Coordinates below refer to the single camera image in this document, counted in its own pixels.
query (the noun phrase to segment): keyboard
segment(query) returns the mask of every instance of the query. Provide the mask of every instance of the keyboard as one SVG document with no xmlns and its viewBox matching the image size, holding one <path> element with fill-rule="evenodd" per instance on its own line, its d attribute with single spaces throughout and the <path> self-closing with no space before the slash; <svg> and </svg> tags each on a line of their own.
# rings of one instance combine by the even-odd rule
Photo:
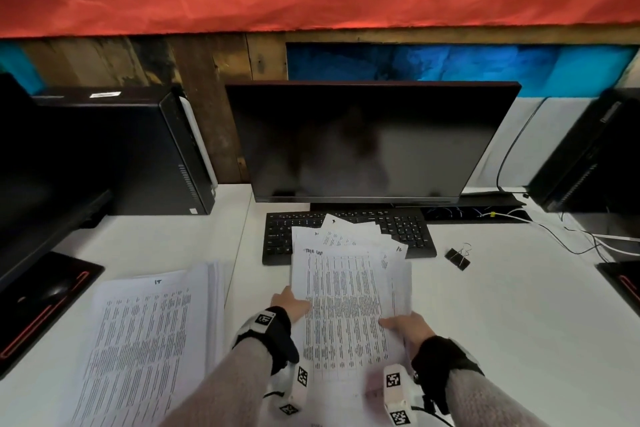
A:
<svg viewBox="0 0 640 427">
<path fill-rule="evenodd" d="M 291 227 L 320 228 L 329 213 L 352 223 L 372 221 L 386 235 L 408 245 L 407 259 L 425 259 L 437 255 L 427 223 L 420 208 L 391 208 L 354 211 L 301 211 L 267 213 L 264 226 L 264 265 L 291 265 Z"/>
</svg>

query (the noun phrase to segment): white label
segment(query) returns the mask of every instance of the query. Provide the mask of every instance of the white label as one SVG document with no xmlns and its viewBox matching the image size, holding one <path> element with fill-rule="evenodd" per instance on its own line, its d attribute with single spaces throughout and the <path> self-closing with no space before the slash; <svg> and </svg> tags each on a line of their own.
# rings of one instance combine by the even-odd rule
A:
<svg viewBox="0 0 640 427">
<path fill-rule="evenodd" d="M 89 98 L 106 98 L 107 96 L 120 96 L 122 91 L 106 91 L 104 93 L 92 93 Z"/>
</svg>

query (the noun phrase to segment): left hand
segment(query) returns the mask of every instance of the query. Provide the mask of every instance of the left hand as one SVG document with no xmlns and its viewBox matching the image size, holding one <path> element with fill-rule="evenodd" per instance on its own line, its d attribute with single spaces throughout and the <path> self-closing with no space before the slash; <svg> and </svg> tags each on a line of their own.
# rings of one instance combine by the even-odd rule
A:
<svg viewBox="0 0 640 427">
<path fill-rule="evenodd" d="M 271 306 L 279 306 L 287 311 L 293 325 L 311 309 L 311 302 L 296 299 L 291 292 L 291 286 L 286 286 L 280 294 L 273 294 Z"/>
</svg>

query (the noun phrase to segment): black mouse pad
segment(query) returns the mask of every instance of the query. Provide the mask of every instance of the black mouse pad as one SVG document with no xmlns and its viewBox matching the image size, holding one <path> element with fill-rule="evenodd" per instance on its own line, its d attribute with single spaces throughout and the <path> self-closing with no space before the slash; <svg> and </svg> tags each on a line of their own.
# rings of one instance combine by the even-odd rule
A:
<svg viewBox="0 0 640 427">
<path fill-rule="evenodd" d="M 103 271 L 49 252 L 0 293 L 0 380 Z"/>
<path fill-rule="evenodd" d="M 640 316 L 640 261 L 612 262 L 596 267 Z"/>
</svg>

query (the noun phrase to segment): black monitor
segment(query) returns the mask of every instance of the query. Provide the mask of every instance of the black monitor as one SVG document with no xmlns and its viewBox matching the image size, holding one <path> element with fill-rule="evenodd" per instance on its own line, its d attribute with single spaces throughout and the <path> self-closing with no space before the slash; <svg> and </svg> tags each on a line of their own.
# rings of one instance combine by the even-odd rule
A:
<svg viewBox="0 0 640 427">
<path fill-rule="evenodd" d="M 516 82 L 227 84 L 256 201 L 454 203 Z"/>
</svg>

